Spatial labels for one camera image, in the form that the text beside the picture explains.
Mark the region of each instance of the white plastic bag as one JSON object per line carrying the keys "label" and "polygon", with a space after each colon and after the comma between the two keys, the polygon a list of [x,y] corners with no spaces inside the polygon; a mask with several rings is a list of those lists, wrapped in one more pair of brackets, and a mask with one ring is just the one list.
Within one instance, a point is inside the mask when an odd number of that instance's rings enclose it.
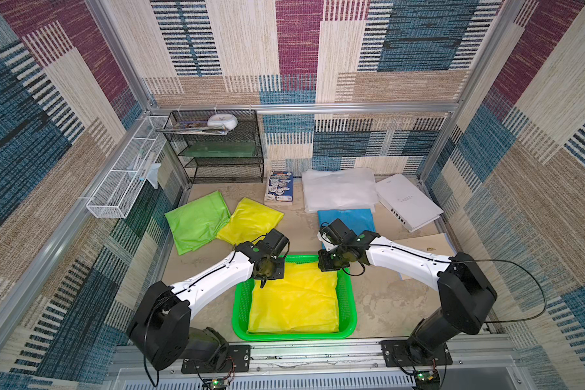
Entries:
{"label": "white plastic bag", "polygon": [[325,172],[308,169],[301,174],[305,212],[370,208],[375,212],[377,191],[370,168]]}

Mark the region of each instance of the folded yellow cloth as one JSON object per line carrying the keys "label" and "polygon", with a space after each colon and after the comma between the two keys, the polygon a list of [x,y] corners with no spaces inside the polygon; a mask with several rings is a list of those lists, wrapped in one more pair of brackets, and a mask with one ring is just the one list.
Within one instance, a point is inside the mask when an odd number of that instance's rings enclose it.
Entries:
{"label": "folded yellow cloth", "polygon": [[268,233],[282,218],[283,213],[249,198],[243,198],[236,206],[229,223],[219,230],[216,237],[232,245],[238,245]]}
{"label": "folded yellow cloth", "polygon": [[336,272],[318,263],[286,263],[284,279],[260,281],[252,293],[248,331],[253,333],[331,333],[339,331]]}

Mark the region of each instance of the patterned carpet wall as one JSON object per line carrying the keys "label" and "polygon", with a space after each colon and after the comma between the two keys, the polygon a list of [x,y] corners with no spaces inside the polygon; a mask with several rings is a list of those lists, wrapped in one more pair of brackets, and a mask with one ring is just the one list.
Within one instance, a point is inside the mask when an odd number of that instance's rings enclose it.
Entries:
{"label": "patterned carpet wall", "polygon": [[0,352],[0,389],[96,389],[152,283],[181,178],[166,146],[158,189],[145,183],[125,219],[89,216]]}
{"label": "patterned carpet wall", "polygon": [[[538,277],[543,316],[505,324],[540,389],[585,389],[585,2],[527,1],[427,180],[463,249]],[[499,319],[542,308],[482,263]]]}
{"label": "patterned carpet wall", "polygon": [[[152,100],[455,100],[502,0],[108,0]],[[416,174],[446,113],[264,115],[273,169]]]}
{"label": "patterned carpet wall", "polygon": [[0,0],[0,303],[139,114],[84,1]]}

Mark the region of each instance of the black cable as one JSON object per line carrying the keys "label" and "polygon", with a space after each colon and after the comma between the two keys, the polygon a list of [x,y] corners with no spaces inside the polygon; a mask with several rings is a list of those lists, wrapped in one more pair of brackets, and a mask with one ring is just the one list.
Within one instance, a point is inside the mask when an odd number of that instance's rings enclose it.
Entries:
{"label": "black cable", "polygon": [[206,386],[206,388],[208,388],[209,390],[212,390],[212,388],[210,387],[209,384],[206,383],[206,381],[204,381],[204,379],[201,377],[200,372],[197,370],[197,364],[195,364],[195,362],[193,362],[193,367],[195,367],[195,372],[197,372],[197,376],[200,377],[200,380],[203,383],[203,386]]}
{"label": "black cable", "polygon": [[541,309],[541,311],[539,313],[537,313],[535,316],[530,316],[527,318],[518,318],[518,319],[505,319],[503,321],[484,321],[484,323],[486,324],[502,324],[502,323],[514,323],[514,322],[523,322],[523,321],[530,321],[531,319],[535,319],[538,318],[539,316],[541,316],[542,314],[546,313],[546,306],[548,305],[546,302],[546,293],[544,293],[544,289],[541,287],[540,283],[538,282],[538,280],[533,276],[532,273],[530,273],[529,271],[527,271],[522,265],[515,263],[511,260],[499,260],[499,259],[484,259],[484,260],[466,260],[466,261],[438,261],[438,260],[434,260],[437,263],[445,263],[445,264],[455,264],[455,263],[484,263],[484,262],[494,262],[497,261],[499,263],[509,263],[509,264],[513,264],[516,267],[522,269],[524,272],[526,272],[528,274],[528,276],[531,277],[531,279],[533,279],[535,281],[535,284],[537,284],[538,288],[539,288],[539,292],[541,292],[541,297],[544,300],[544,307]]}
{"label": "black cable", "polygon": [[236,245],[234,245],[234,247],[232,248],[232,252],[234,253],[232,254],[232,258],[229,259],[229,261],[227,262],[228,264],[230,264],[232,260],[234,260],[234,257],[236,256]]}
{"label": "black cable", "polygon": [[[183,289],[177,293],[174,293],[173,296],[177,296],[179,293],[181,292],[185,292],[187,289]],[[160,303],[158,303],[156,306],[154,306],[154,308],[151,310],[151,312],[149,313],[148,317],[147,317],[147,323],[145,324],[145,334],[143,335],[143,349],[145,351],[147,351],[147,332],[150,329],[149,324],[151,323],[151,317],[154,315],[154,313],[156,312],[156,310],[163,306],[169,299],[171,299],[172,296],[168,296],[166,297],[163,301],[161,301]],[[154,379],[152,379],[149,370],[147,369],[147,360],[145,359],[145,354],[143,354],[143,368],[145,369],[145,373],[147,374],[147,378],[149,378],[149,381],[151,383],[152,386],[154,386],[154,388],[156,388],[158,386],[158,383],[160,382],[160,372],[158,370],[156,370],[156,383],[154,383]]]}
{"label": "black cable", "polygon": [[323,223],[320,224],[320,229],[319,229],[320,237],[323,238],[328,243],[330,243],[331,245],[335,245],[333,242],[328,240],[327,235],[325,235],[325,237],[323,237]]}
{"label": "black cable", "polygon": [[199,282],[200,280],[202,280],[203,278],[207,277],[208,275],[212,275],[213,273],[217,272],[219,269],[223,269],[225,268],[225,265],[220,266],[219,268],[213,269],[212,271],[210,271],[209,273],[202,275],[200,277],[198,277],[198,279],[196,281],[194,281],[193,283],[191,283],[188,288],[191,288],[195,285],[195,283]]}
{"label": "black cable", "polygon": [[288,252],[291,251],[291,242],[288,241],[288,249],[286,249],[286,254],[284,254],[284,261],[286,261],[286,256],[288,256]]}
{"label": "black cable", "polygon": [[350,277],[359,277],[359,276],[362,276],[366,272],[366,267],[362,263],[360,263],[360,265],[362,266],[362,272],[360,272],[360,273],[356,273],[356,274],[351,275],[350,273],[347,272],[347,269],[346,268],[343,268],[343,272],[345,274],[349,275]]}
{"label": "black cable", "polygon": [[156,383],[154,383],[154,379],[151,378],[150,372],[147,370],[145,355],[143,355],[143,367],[145,368],[145,373],[147,374],[147,378],[149,378],[151,385],[156,388],[158,386],[158,382],[160,381],[160,371],[156,370]]}
{"label": "black cable", "polygon": [[261,235],[261,236],[258,236],[258,237],[257,237],[255,240],[251,240],[251,243],[253,244],[253,242],[254,242],[254,241],[257,241],[257,239],[258,239],[258,238],[261,238],[261,237],[266,237],[266,234],[263,234],[263,235]]}
{"label": "black cable", "polygon": [[444,348],[444,372],[442,373],[442,382],[440,382],[440,387],[438,387],[438,390],[441,390],[442,386],[444,386],[444,379],[446,379],[447,377],[447,348]]}
{"label": "black cable", "polygon": [[398,368],[400,368],[401,371],[403,371],[403,373],[405,375],[416,376],[416,367],[412,366],[413,371],[409,372],[409,371],[406,371],[406,369],[404,369],[403,366],[401,366],[401,363],[398,361],[398,359],[396,357],[394,358],[394,361],[397,363]]}
{"label": "black cable", "polygon": [[540,283],[538,282],[538,280],[533,276],[532,273],[530,273],[526,268],[524,268],[522,265],[515,263],[514,261],[511,260],[499,260],[499,259],[483,259],[483,260],[466,260],[466,261],[442,261],[442,260],[436,260],[433,258],[428,258],[425,256],[422,256],[421,254],[415,254],[412,252],[409,252],[405,249],[399,248],[397,246],[392,246],[392,245],[386,245],[386,244],[369,244],[369,246],[387,246],[389,248],[393,248],[393,249],[397,249],[403,252],[407,252],[408,254],[413,254],[414,256],[418,256],[421,257],[423,259],[426,259],[428,261],[432,261],[434,263],[443,263],[443,264],[465,264],[465,263],[484,263],[484,262],[499,262],[499,263],[509,263],[509,264],[513,264],[516,267],[522,269],[524,272],[527,273],[528,276],[531,277],[531,279],[533,279],[533,281],[535,281],[535,284],[538,286],[539,288],[539,292],[541,292],[541,297],[544,300],[544,307],[541,309],[541,311],[539,313],[537,313],[535,316],[530,316],[527,318],[518,318],[518,319],[505,319],[503,321],[484,321],[484,323],[486,324],[502,324],[502,323],[515,323],[515,322],[523,322],[523,321],[530,321],[531,319],[535,319],[538,318],[539,316],[541,316],[542,314],[546,313],[546,306],[547,306],[547,300],[546,300],[546,293],[544,292],[544,289],[541,287]]}

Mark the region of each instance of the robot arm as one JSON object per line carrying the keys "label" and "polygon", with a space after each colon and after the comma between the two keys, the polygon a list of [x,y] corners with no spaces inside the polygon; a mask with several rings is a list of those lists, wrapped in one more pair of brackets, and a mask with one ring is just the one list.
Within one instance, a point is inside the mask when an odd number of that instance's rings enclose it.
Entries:
{"label": "robot arm", "polygon": [[318,237],[326,248],[324,253],[319,253],[323,260],[320,263],[323,266],[319,267],[324,271],[346,268],[350,262],[360,261],[404,273],[438,291],[438,273],[444,272],[449,267],[447,263],[451,262],[448,256],[429,254],[400,245],[373,231],[366,230],[356,236],[339,219],[323,228]]}
{"label": "robot arm", "polygon": [[180,301],[188,302],[191,319],[228,288],[251,277],[254,265],[241,252],[231,252],[222,261],[192,278],[171,285],[172,294]]}
{"label": "robot arm", "polygon": [[247,279],[284,277],[284,258],[279,255],[288,238],[273,229],[263,240],[239,244],[209,269],[174,283],[158,281],[145,293],[126,333],[155,370],[169,367],[176,359],[188,359],[217,370],[228,355],[228,343],[212,328],[190,327],[191,319],[228,288]]}
{"label": "robot arm", "polygon": [[321,271],[337,271],[360,261],[403,272],[439,293],[441,307],[418,323],[407,339],[405,354],[413,363],[429,363],[443,355],[444,342],[460,332],[478,333],[496,301],[496,291],[466,253],[429,254],[369,230],[356,235],[339,219],[321,228],[319,239],[326,247],[319,251]]}

